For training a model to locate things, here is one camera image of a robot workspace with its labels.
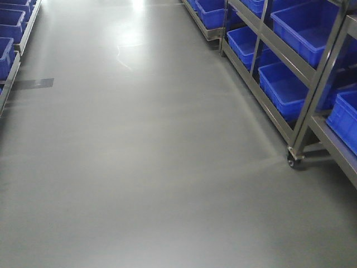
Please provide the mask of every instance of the wheel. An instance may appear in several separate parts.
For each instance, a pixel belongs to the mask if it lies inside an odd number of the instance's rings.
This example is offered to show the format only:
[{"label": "wheel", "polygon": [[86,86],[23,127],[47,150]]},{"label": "wheel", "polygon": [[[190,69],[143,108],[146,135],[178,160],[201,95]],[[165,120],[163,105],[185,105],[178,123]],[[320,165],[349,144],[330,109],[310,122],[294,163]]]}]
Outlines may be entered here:
[{"label": "wheel", "polygon": [[288,165],[292,169],[298,168],[300,166],[300,164],[301,164],[301,160],[300,159],[295,159],[295,157],[293,157],[290,152],[288,152],[287,160],[288,160]]}]

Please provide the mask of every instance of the plastic storage bin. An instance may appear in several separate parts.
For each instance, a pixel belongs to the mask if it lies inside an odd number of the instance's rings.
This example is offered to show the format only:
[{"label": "plastic storage bin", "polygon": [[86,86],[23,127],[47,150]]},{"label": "plastic storage bin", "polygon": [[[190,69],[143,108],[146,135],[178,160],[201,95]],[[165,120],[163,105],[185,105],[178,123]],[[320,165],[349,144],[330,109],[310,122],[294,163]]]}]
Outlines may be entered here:
[{"label": "plastic storage bin", "polygon": [[30,7],[31,13],[32,13],[33,9],[35,8],[33,6],[34,5],[33,0],[32,1],[31,0],[0,0],[0,3],[4,3],[4,4],[21,4],[21,5],[24,5],[24,6],[28,5]]},{"label": "plastic storage bin", "polygon": [[260,87],[286,121],[299,117],[308,88],[284,63],[259,68]]},{"label": "plastic storage bin", "polygon": [[[243,62],[248,70],[251,69],[255,43],[257,42],[256,34],[249,27],[242,27],[227,33],[228,43],[238,58]],[[267,47],[264,46],[260,58],[260,66],[276,63],[279,58]]]},{"label": "plastic storage bin", "polygon": [[[306,3],[309,0],[274,0],[273,12],[279,11],[298,4]],[[262,17],[264,0],[244,0],[242,1],[255,15]]]},{"label": "plastic storage bin", "polygon": [[227,23],[229,23],[229,26],[243,22],[243,20],[237,15],[237,11],[234,7],[229,6],[228,9],[231,10],[231,18],[230,18],[230,21],[227,22]]},{"label": "plastic storage bin", "polygon": [[336,104],[326,123],[357,155],[357,92],[337,95]]},{"label": "plastic storage bin", "polygon": [[222,0],[196,0],[198,14],[208,30],[223,27],[224,1]]},{"label": "plastic storage bin", "polygon": [[191,7],[194,11],[198,10],[196,0],[187,0],[187,1],[189,2],[189,4],[191,5]]},{"label": "plastic storage bin", "polygon": [[6,80],[15,59],[12,38],[0,37],[0,80]]},{"label": "plastic storage bin", "polygon": [[25,21],[29,21],[31,17],[31,9],[29,4],[5,4],[0,3],[0,9],[20,10],[25,12]]},{"label": "plastic storage bin", "polygon": [[357,64],[357,39],[352,39],[347,55],[342,62],[342,67],[348,67]]},{"label": "plastic storage bin", "polygon": [[0,9],[0,37],[11,37],[20,43],[25,27],[24,11]]},{"label": "plastic storage bin", "polygon": [[[336,96],[341,92],[356,89],[357,68],[340,70],[336,76],[329,95],[322,109],[331,109]],[[299,117],[307,96],[308,88],[282,62],[259,68],[260,87],[277,107],[286,121],[293,121]]]},{"label": "plastic storage bin", "polygon": [[326,47],[338,7],[327,0],[273,12],[274,32],[295,49],[314,68]]},{"label": "plastic storage bin", "polygon": [[357,89],[357,67],[352,69],[341,69],[333,83],[330,93],[326,98],[322,109],[332,109],[336,103],[338,93],[355,91]]}]

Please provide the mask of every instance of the gray epoxy floor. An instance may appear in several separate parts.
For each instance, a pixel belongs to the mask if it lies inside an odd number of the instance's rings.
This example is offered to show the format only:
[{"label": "gray epoxy floor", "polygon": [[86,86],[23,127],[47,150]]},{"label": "gray epoxy floor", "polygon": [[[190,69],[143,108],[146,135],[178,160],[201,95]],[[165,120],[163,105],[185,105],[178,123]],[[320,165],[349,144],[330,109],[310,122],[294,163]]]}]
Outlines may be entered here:
[{"label": "gray epoxy floor", "polygon": [[44,0],[0,119],[1,268],[356,267],[357,191],[286,144],[178,0]]}]

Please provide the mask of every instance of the stainless steel rack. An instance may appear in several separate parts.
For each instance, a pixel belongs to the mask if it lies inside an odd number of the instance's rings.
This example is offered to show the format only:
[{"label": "stainless steel rack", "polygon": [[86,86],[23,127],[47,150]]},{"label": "stainless steel rack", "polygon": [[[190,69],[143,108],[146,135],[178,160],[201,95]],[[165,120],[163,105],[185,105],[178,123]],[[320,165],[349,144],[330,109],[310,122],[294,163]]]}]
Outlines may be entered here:
[{"label": "stainless steel rack", "polygon": [[[326,49],[322,56],[322,59],[316,69],[314,69],[309,63],[307,63],[298,53],[294,51],[289,45],[287,45],[274,31],[269,27],[269,19],[273,6],[273,0],[266,0],[264,3],[262,18],[257,17],[247,6],[245,6],[240,0],[226,0],[226,8],[228,5],[233,6],[237,10],[238,16],[245,22],[245,24],[252,29],[257,35],[257,43],[255,46],[255,53],[252,68],[248,71],[237,55],[228,45],[225,38],[225,28],[221,39],[221,53],[226,55],[228,59],[233,63],[238,73],[242,76],[243,80],[247,84],[248,88],[252,91],[260,105],[263,107],[269,118],[275,124],[283,138],[288,143],[289,147],[293,146],[300,133],[300,129],[305,120],[306,113],[310,107],[311,101],[315,95],[317,86],[325,66],[330,58],[331,51],[335,45],[337,36],[341,30],[342,24],[345,20],[348,12],[353,8],[350,4],[350,0],[343,1],[330,1],[339,6],[339,12],[337,14],[334,26],[332,28],[329,40],[326,45]],[[226,12],[225,21],[229,19],[229,12]],[[284,62],[287,67],[303,82],[308,88],[308,95],[305,100],[302,112],[295,122],[295,124],[288,124],[281,114],[278,112],[273,103],[267,98],[264,91],[260,88],[259,82],[255,77],[257,74],[257,58],[260,56],[263,48],[263,44],[266,44],[279,58]],[[294,155],[295,160],[303,159],[303,155]]]},{"label": "stainless steel rack", "polygon": [[19,44],[14,44],[15,50],[19,51],[20,56],[22,56],[23,52],[25,51],[25,48],[26,48],[26,45],[27,45],[27,42],[28,42],[28,38],[30,37],[33,25],[35,24],[38,12],[40,10],[41,3],[42,3],[42,0],[37,0],[36,1],[36,4],[35,4],[35,7],[34,7],[34,9],[32,11],[31,17],[30,17],[30,19],[29,19],[29,21],[27,23],[27,27],[26,27],[26,29],[25,29],[25,31],[23,33],[22,38],[21,38],[21,42]]},{"label": "stainless steel rack", "polygon": [[222,38],[222,33],[224,30],[223,28],[216,28],[216,29],[212,29],[212,30],[206,29],[205,25],[199,18],[197,12],[194,11],[194,9],[191,7],[190,3],[187,0],[182,0],[182,2],[185,5],[185,7],[187,8],[191,17],[194,19],[194,21],[198,25],[199,29],[201,30],[201,32],[203,33],[203,35],[205,36],[207,41],[219,40]]},{"label": "stainless steel rack", "polygon": [[[349,16],[352,11],[357,9],[357,1],[327,0],[338,6],[339,11],[327,41],[326,49],[316,69],[272,30],[270,15],[273,0],[265,0],[261,18],[257,17],[241,0],[225,0],[224,27],[211,31],[205,29],[188,1],[182,1],[206,39],[208,41],[220,40],[220,53],[222,56],[227,56],[231,61],[263,110],[288,143],[287,160],[289,165],[295,168],[304,159],[304,148],[312,141],[316,141],[317,137],[357,187],[357,157],[327,126],[326,115],[329,111],[319,110],[319,104],[324,103],[329,91],[327,85],[331,85],[336,76],[339,59],[346,53],[349,41],[352,38],[357,39],[357,16]],[[226,32],[230,30],[228,29],[228,21],[232,12],[228,8],[229,6],[236,10],[237,15],[244,21],[245,25],[257,35],[250,71],[246,69],[226,39]],[[262,53],[263,44],[266,44],[309,89],[303,109],[296,122],[287,123],[259,86],[257,59]]]},{"label": "stainless steel rack", "polygon": [[0,116],[4,110],[7,98],[9,97],[13,82],[16,78],[18,69],[20,68],[20,53],[16,52],[15,60],[12,64],[9,76],[6,81],[0,81],[0,85],[3,86],[2,92],[0,94]]},{"label": "stainless steel rack", "polygon": [[356,15],[347,16],[345,19],[297,140],[290,148],[290,152],[293,157],[303,155],[307,140],[312,134],[315,134],[351,182],[357,187],[357,156],[326,124],[326,116],[329,114],[329,111],[322,111],[320,108],[331,89],[330,85],[335,80],[336,72],[341,66],[341,59],[346,55],[351,39],[357,39]]}]

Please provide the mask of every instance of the shelf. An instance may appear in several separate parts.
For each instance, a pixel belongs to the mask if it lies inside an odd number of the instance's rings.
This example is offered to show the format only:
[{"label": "shelf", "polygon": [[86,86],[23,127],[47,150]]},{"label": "shelf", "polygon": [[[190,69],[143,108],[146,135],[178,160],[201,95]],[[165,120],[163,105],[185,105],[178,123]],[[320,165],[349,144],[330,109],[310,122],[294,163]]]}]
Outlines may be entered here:
[{"label": "shelf", "polygon": [[38,11],[40,10],[41,7],[41,2],[42,0],[37,0],[35,8],[33,9],[32,15],[27,23],[27,27],[25,29],[25,32],[23,33],[21,42],[19,44],[14,44],[15,50],[20,52],[20,56],[23,55],[23,52],[25,51],[27,42],[28,42],[28,38],[30,37],[33,25],[35,24],[37,15],[38,15]]},{"label": "shelf", "polygon": [[329,128],[323,116],[312,116],[308,124],[357,188],[357,156],[341,141],[336,133]]},{"label": "shelf", "polygon": [[226,40],[222,41],[222,51],[226,54],[230,62],[233,64],[239,75],[242,77],[250,91],[253,93],[259,104],[262,106],[268,117],[277,127],[286,142],[289,143],[293,130],[285,121],[278,109],[267,97],[265,92],[260,88],[259,84],[253,79],[250,72],[246,69],[244,64],[239,60],[235,52],[229,46]]},{"label": "shelf", "polygon": [[346,4],[348,2],[348,0],[327,0],[332,4],[335,4],[338,7],[341,7],[343,4]]},{"label": "shelf", "polygon": [[357,39],[357,15],[347,16],[349,23],[349,35]]},{"label": "shelf", "polygon": [[0,84],[4,85],[2,93],[0,95],[0,116],[4,110],[7,98],[9,97],[13,82],[16,78],[18,69],[20,67],[20,53],[16,52],[15,60],[12,64],[9,76],[6,81],[0,81]]},{"label": "shelf", "polygon": [[240,0],[229,0],[237,9],[238,16],[260,37],[260,39],[284,62],[287,67],[304,83],[310,87],[316,70],[298,53],[285,43],[260,18],[258,18]]},{"label": "shelf", "polygon": [[183,4],[187,8],[188,12],[190,13],[191,17],[194,19],[196,24],[198,25],[199,29],[205,36],[207,41],[212,41],[212,40],[217,40],[222,38],[222,34],[224,32],[224,28],[217,28],[217,29],[212,29],[212,30],[207,30],[197,13],[194,11],[194,9],[191,7],[189,2],[187,0],[182,0]]}]

